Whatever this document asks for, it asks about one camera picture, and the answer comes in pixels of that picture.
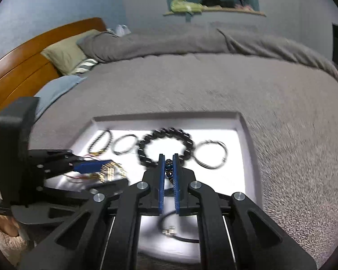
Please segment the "person's left hand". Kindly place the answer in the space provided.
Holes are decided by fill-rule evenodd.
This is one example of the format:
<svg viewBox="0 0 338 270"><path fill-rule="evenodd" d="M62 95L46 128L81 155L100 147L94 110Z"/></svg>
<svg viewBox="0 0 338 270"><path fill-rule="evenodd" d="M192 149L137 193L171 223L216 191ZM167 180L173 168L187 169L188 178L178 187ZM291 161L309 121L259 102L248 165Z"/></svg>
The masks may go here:
<svg viewBox="0 0 338 270"><path fill-rule="evenodd" d="M19 236L19 225L12 216L0 215L0 230L11 237Z"/></svg>

